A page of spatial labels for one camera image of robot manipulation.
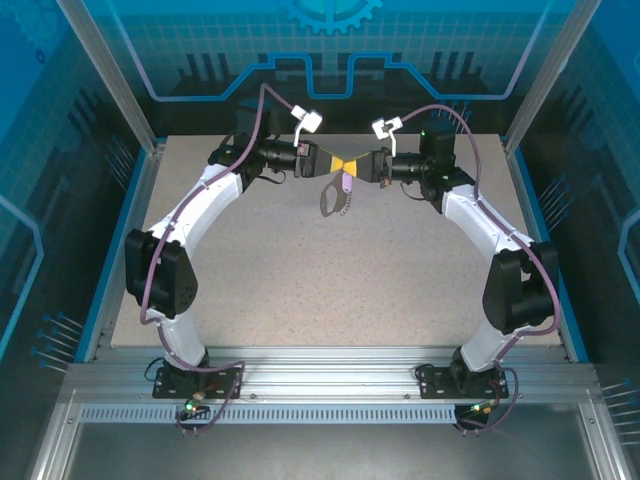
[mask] work surface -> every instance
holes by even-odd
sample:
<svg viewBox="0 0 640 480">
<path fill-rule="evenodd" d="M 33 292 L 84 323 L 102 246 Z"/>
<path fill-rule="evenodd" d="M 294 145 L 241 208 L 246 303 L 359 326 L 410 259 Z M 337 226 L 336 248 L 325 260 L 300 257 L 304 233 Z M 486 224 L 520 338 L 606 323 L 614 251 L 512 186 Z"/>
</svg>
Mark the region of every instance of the work surface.
<svg viewBox="0 0 640 480">
<path fill-rule="evenodd" d="M 315 135 L 347 160 L 380 148 L 374 135 Z M 175 207 L 197 181 L 219 136 L 169 137 L 144 228 Z M 526 231 L 497 135 L 478 135 L 481 191 Z M 417 151 L 417 135 L 398 135 Z M 456 139 L 457 165 L 475 176 L 469 140 Z M 192 259 L 198 278 L 197 327 L 206 345 L 442 346 L 467 341 L 484 319 L 489 270 L 479 251 L 427 202 L 400 184 L 381 190 L 355 180 L 345 216 L 320 214 L 332 175 L 289 175 L 283 185 L 256 180 L 203 236 Z M 419 195 L 416 184 L 407 192 Z M 140 325 L 125 293 L 112 345 L 160 345 Z M 557 344 L 556 334 L 523 343 Z"/>
</svg>

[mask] enclosure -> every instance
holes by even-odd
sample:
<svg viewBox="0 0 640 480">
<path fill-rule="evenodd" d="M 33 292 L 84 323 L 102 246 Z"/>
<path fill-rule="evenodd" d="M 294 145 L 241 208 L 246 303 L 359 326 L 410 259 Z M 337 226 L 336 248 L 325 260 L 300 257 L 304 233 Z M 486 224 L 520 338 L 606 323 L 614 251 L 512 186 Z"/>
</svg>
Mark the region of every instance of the enclosure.
<svg viewBox="0 0 640 480">
<path fill-rule="evenodd" d="M 5 0 L 2 13 L 2 478 L 636 478 L 638 2 Z M 153 398 L 146 378 L 165 352 L 125 290 L 125 239 L 198 185 L 263 83 L 322 115 L 301 138 L 330 152 L 331 174 L 275 185 L 265 168 L 198 243 L 198 334 L 211 365 L 246 367 L 216 425 L 184 437 L 184 399 Z M 267 98 L 291 142 L 298 119 Z M 389 147 L 372 123 L 430 104 L 456 115 L 405 121 L 398 151 L 450 123 L 475 177 L 468 124 L 486 200 L 558 252 L 560 328 L 505 357 L 517 404 L 478 438 L 452 428 L 478 399 L 427 398 L 414 369 L 448 366 L 486 321 L 486 259 L 407 198 L 421 200 L 416 184 L 356 176 L 348 211 L 321 215 L 334 174 Z M 211 418 L 220 402 L 207 405 Z"/>
</svg>

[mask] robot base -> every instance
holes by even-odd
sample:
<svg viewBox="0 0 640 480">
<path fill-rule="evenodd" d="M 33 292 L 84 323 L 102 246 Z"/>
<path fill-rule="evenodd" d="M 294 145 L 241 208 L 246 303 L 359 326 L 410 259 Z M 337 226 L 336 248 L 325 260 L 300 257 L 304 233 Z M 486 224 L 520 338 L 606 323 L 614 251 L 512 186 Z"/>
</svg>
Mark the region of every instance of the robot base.
<svg viewBox="0 0 640 480">
<path fill-rule="evenodd" d="M 201 366 L 206 366 L 209 356 L 205 356 Z M 153 385 L 153 398 L 188 400 L 196 392 L 205 394 L 206 399 L 225 399 L 233 385 L 236 375 L 240 373 L 240 368 L 230 368 L 218 373 L 198 373 L 181 370 L 174 367 L 166 360 L 162 367 L 156 372 Z M 240 385 L 232 399 L 240 397 Z"/>
<path fill-rule="evenodd" d="M 423 400 L 440 398 L 491 400 L 496 396 L 501 399 L 509 397 L 504 372 L 495 369 L 473 374 L 473 378 L 468 378 L 465 382 L 464 388 L 459 388 L 456 384 L 450 367 L 420 365 L 415 369 L 415 376 L 420 382 L 420 398 Z"/>
</svg>

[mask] purple cable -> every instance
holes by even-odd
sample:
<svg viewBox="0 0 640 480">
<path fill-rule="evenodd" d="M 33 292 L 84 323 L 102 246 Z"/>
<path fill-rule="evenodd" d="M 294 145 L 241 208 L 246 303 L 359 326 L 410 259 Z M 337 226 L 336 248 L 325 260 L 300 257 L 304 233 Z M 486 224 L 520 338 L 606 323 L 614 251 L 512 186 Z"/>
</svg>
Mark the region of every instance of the purple cable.
<svg viewBox="0 0 640 480">
<path fill-rule="evenodd" d="M 536 269 L 540 273 L 540 276 L 542 277 L 542 280 L 544 281 L 544 284 L 547 287 L 547 290 L 549 291 L 549 295 L 551 295 L 551 302 L 553 303 L 553 323 L 548 328 L 545 328 L 543 330 L 531 330 L 531 331 L 526 331 L 526 332 L 521 332 L 519 334 L 516 334 L 516 336 L 514 336 L 514 338 L 512 338 L 505 345 L 505 347 L 502 349 L 502 351 L 496 357 L 496 360 L 499 361 L 502 358 L 504 358 L 504 356 L 507 354 L 507 352 L 509 350 L 511 350 L 511 348 L 518 342 L 518 340 L 521 337 L 529 337 L 529 336 L 530 337 L 537 337 L 537 336 L 542 336 L 542 335 L 548 335 L 549 333 L 552 333 L 552 332 L 554 332 L 555 330 L 558 329 L 558 327 L 560 326 L 560 317 L 561 317 L 561 314 L 562 314 L 562 307 L 560 306 L 560 299 L 558 298 L 558 292 L 556 291 L 556 289 L 555 289 L 555 287 L 553 285 L 553 282 L 551 281 L 551 277 L 549 277 L 549 274 L 545 270 L 545 268 L 542 265 L 542 263 L 540 262 L 540 260 L 538 260 L 538 257 L 535 256 L 535 254 L 531 251 L 531 249 L 520 238 L 518 238 L 515 235 L 512 236 L 512 232 L 509 230 L 509 228 L 506 225 L 504 225 L 486 207 L 486 205 L 482 201 L 480 201 L 480 178 L 481 178 L 481 174 L 482 174 L 482 161 L 480 159 L 480 150 L 478 149 L 478 144 L 476 142 L 476 139 L 473 136 L 473 133 L 471 132 L 471 129 L 469 128 L 469 125 L 464 120 L 464 118 L 462 118 L 462 116 L 458 112 L 456 112 L 453 108 L 447 107 L 446 105 L 425 105 L 424 107 L 420 107 L 417 110 L 414 110 L 413 112 L 411 112 L 411 113 L 405 115 L 404 117 L 402 117 L 401 118 L 402 123 L 405 123 L 406 121 L 412 119 L 416 115 L 419 115 L 420 113 L 426 112 L 428 110 L 444 110 L 446 112 L 449 112 L 451 115 L 454 116 L 454 118 L 456 120 L 458 120 L 460 125 L 462 125 L 462 128 L 464 129 L 465 133 L 469 137 L 469 141 L 471 142 L 471 148 L 473 149 L 473 155 L 474 155 L 475 160 L 476 160 L 476 184 L 473 187 L 473 196 L 474 196 L 474 198 L 475 198 L 475 200 L 476 200 L 476 202 L 478 204 L 478 207 L 480 208 L 480 210 L 482 210 L 482 212 L 485 215 L 487 215 L 487 217 L 489 217 L 489 219 L 500 230 L 502 230 L 503 233 L 508 235 L 509 238 L 511 240 L 513 240 L 527 254 L 527 256 L 529 257 L 531 262 L 535 265 Z"/>
<path fill-rule="evenodd" d="M 451 115 L 453 115 L 453 117 L 456 120 L 458 120 L 458 122 L 460 122 L 460 125 L 462 125 L 462 128 L 464 129 L 465 133 L 469 137 L 469 140 L 471 141 L 471 148 L 473 149 L 473 156 L 476 159 L 476 184 L 473 187 L 473 195 L 477 199 L 480 196 L 480 177 L 482 175 L 482 162 L 480 161 L 480 150 L 478 150 L 478 144 L 476 143 L 476 139 L 473 136 L 473 133 L 469 128 L 469 125 L 467 125 L 467 122 L 464 121 L 464 118 L 462 118 L 462 116 L 458 112 L 456 112 L 453 108 L 447 107 L 446 105 L 436 104 L 436 105 L 425 105 L 424 107 L 420 107 L 417 110 L 414 110 L 413 112 L 408 113 L 407 115 L 402 117 L 400 120 L 402 121 L 402 123 L 405 123 L 411 120 L 416 115 L 420 115 L 421 113 L 427 112 L 429 110 L 444 110 L 445 112 L 449 112 Z"/>
<path fill-rule="evenodd" d="M 494 428 L 498 428 L 511 414 L 511 412 L 516 406 L 516 402 L 518 401 L 518 395 L 520 394 L 520 379 L 518 378 L 518 374 L 511 367 L 502 367 L 499 364 L 497 364 L 496 368 L 500 371 L 510 372 L 511 375 L 513 375 L 513 392 L 511 393 L 511 402 L 509 403 L 507 410 L 502 414 L 502 416 L 498 420 L 493 422 L 491 425 L 485 426 L 485 425 L 482 425 L 480 422 L 476 422 L 475 420 L 462 420 L 462 422 L 464 423 L 468 423 L 476 427 L 477 426 L 482 427 L 480 429 L 473 430 L 476 433 L 476 435 L 490 432 Z M 463 433 L 467 431 L 467 429 L 465 429 L 462 425 L 460 425 L 460 423 L 456 423 L 455 427 Z"/>
<path fill-rule="evenodd" d="M 258 138 L 258 132 L 260 130 L 260 120 L 261 120 L 261 117 L 262 117 L 262 111 L 264 109 L 265 91 L 268 91 L 271 95 L 273 95 L 273 97 L 276 100 L 278 100 L 280 103 L 282 103 L 289 110 L 293 109 L 293 105 L 291 105 L 284 98 L 282 98 L 269 85 L 267 85 L 266 83 L 263 83 L 262 85 L 260 85 L 260 95 L 258 97 L 258 107 L 257 107 L 257 110 L 256 110 L 256 120 L 255 120 L 255 123 L 253 125 L 253 132 L 251 133 L 251 138 L 249 139 L 249 143 L 247 144 L 247 148 L 245 148 L 245 150 L 242 152 L 240 157 L 238 157 L 238 159 L 232 165 L 230 165 L 229 167 L 227 167 L 226 169 L 224 169 L 222 172 L 218 173 L 217 175 L 215 175 L 211 179 L 209 179 L 206 182 L 204 182 L 203 185 L 198 186 L 198 188 L 194 189 L 193 192 L 191 192 L 180 203 L 180 205 L 178 205 L 178 208 L 176 209 L 175 213 L 171 217 L 171 221 L 169 222 L 169 225 L 167 226 L 167 228 L 165 228 L 165 231 L 162 234 L 162 237 L 160 238 L 160 241 L 158 242 L 158 245 L 156 246 L 156 249 L 153 252 L 153 256 L 151 257 L 151 264 L 149 265 L 149 271 L 147 273 L 147 281 L 145 283 L 144 293 L 143 293 L 143 296 L 142 296 L 142 305 L 141 305 L 141 308 L 140 308 L 140 323 L 142 323 L 143 325 L 148 325 L 150 323 L 155 322 L 156 320 L 160 320 L 159 317 L 153 317 L 153 318 L 150 318 L 150 319 L 147 320 L 146 315 L 147 315 L 147 310 L 149 309 L 149 298 L 151 296 L 151 286 L 153 285 L 153 278 L 154 278 L 154 275 L 155 275 L 156 266 L 158 264 L 158 259 L 160 258 L 160 255 L 162 253 L 162 249 L 164 248 L 164 245 L 167 242 L 167 238 L 169 237 L 169 234 L 174 229 L 174 225 L 178 221 L 178 219 L 180 218 L 180 215 L 182 214 L 182 212 L 185 210 L 185 208 L 187 208 L 189 203 L 191 203 L 191 201 L 193 201 L 193 199 L 198 196 L 198 194 L 200 192 L 202 192 L 203 190 L 208 188 L 210 185 L 212 185 L 213 183 L 215 183 L 218 180 L 220 180 L 226 174 L 228 174 L 228 173 L 232 172 L 233 170 L 235 170 L 236 168 L 238 168 L 238 166 L 242 162 L 244 162 L 245 159 L 249 156 L 249 152 L 253 148 L 253 145 L 255 144 L 255 142 L 256 142 L 256 140 Z M 222 372 L 222 371 L 228 370 L 230 368 L 240 367 L 240 372 L 236 375 L 236 378 L 233 381 L 231 389 L 229 390 L 229 393 L 227 394 L 227 397 L 225 398 L 225 400 L 222 403 L 222 405 L 220 406 L 220 409 L 218 410 L 218 412 L 213 416 L 213 418 L 208 423 L 206 423 L 205 425 L 203 425 L 199 429 L 194 429 L 193 432 L 195 434 L 197 434 L 198 431 L 207 430 L 214 423 L 216 423 L 218 421 L 218 419 L 220 418 L 220 416 L 224 412 L 225 408 L 229 404 L 229 401 L 231 400 L 231 397 L 233 396 L 233 393 L 236 391 L 236 389 L 238 388 L 238 386 L 242 382 L 242 377 L 244 375 L 244 369 L 245 369 L 246 363 L 243 360 L 240 360 L 240 361 L 237 361 L 237 362 L 229 363 L 227 365 L 223 365 L 221 367 L 197 367 L 195 365 L 190 365 L 189 363 L 185 362 L 184 360 L 182 360 L 180 357 L 178 357 L 175 354 L 175 352 L 171 348 L 171 345 L 169 345 L 169 342 L 167 341 L 167 338 L 166 338 L 166 336 L 164 334 L 164 330 L 162 328 L 162 324 L 158 324 L 157 329 L 158 329 L 158 336 L 160 337 L 160 342 L 162 343 L 162 346 L 164 347 L 164 349 L 167 351 L 167 353 L 171 356 L 171 358 L 173 358 L 173 360 L 177 364 L 181 365 L 182 367 L 186 368 L 187 370 L 191 370 L 191 371 L 199 372 L 199 373 L 217 373 L 217 372 Z M 180 418 L 179 417 L 176 418 L 176 424 L 177 424 L 177 426 L 179 428 L 182 428 L 183 433 L 186 432 L 186 430 L 182 426 L 182 423 L 180 422 Z"/>
<path fill-rule="evenodd" d="M 236 168 L 238 168 L 238 166 L 242 162 L 244 162 L 245 159 L 249 156 L 249 152 L 253 148 L 253 145 L 256 142 L 257 138 L 258 138 L 258 132 L 260 130 L 260 121 L 261 121 L 261 117 L 262 117 L 262 110 L 264 109 L 264 92 L 265 92 L 265 90 L 268 91 L 270 94 L 272 94 L 276 98 L 276 100 L 278 100 L 279 102 L 282 102 L 282 104 L 284 106 L 286 106 L 289 109 L 293 109 L 291 104 L 289 102 L 287 102 L 285 99 L 283 99 L 278 93 L 276 93 L 269 85 L 267 85 L 266 83 L 263 83 L 262 85 L 260 85 L 260 95 L 258 97 L 258 108 L 257 108 L 257 111 L 256 111 L 256 120 L 255 120 L 255 123 L 253 125 L 253 132 L 251 134 L 251 138 L 249 140 L 247 148 L 245 148 L 245 150 L 242 152 L 240 157 L 238 157 L 238 159 L 232 165 L 230 165 L 229 167 L 224 169 L 219 174 L 215 175 L 213 178 L 210 178 L 209 180 L 207 180 L 203 185 L 198 186 L 198 188 L 193 190 L 193 192 L 191 192 L 180 203 L 180 205 L 178 205 L 178 208 L 176 209 L 175 213 L 171 217 L 171 221 L 169 222 L 169 225 L 167 226 L 167 228 L 165 228 L 164 233 L 162 234 L 162 237 L 160 238 L 160 241 L 158 242 L 158 245 L 156 246 L 156 249 L 153 252 L 153 256 L 151 257 L 151 264 L 149 265 L 149 271 L 147 273 L 147 282 L 145 283 L 144 293 L 142 295 L 142 305 L 141 305 L 141 308 L 140 308 L 140 323 L 142 323 L 143 325 L 149 325 L 150 323 L 153 323 L 156 320 L 159 320 L 158 317 L 153 317 L 153 318 L 150 318 L 150 319 L 147 320 L 146 316 L 147 316 L 147 310 L 149 310 L 149 297 L 151 296 L 151 286 L 153 285 L 153 278 L 154 278 L 154 275 L 155 275 L 155 272 L 156 272 L 156 266 L 158 265 L 158 259 L 160 258 L 160 255 L 162 254 L 162 249 L 164 248 L 164 245 L 167 242 L 167 238 L 169 237 L 169 234 L 174 229 L 173 225 L 175 225 L 177 220 L 180 218 L 180 215 L 182 214 L 184 209 L 187 208 L 189 203 L 191 203 L 191 201 L 194 198 L 196 198 L 200 192 L 202 192 L 207 187 L 209 187 L 213 183 L 215 183 L 218 180 L 220 180 L 226 174 L 228 174 L 228 173 L 232 172 L 233 170 L 235 170 Z"/>
</svg>

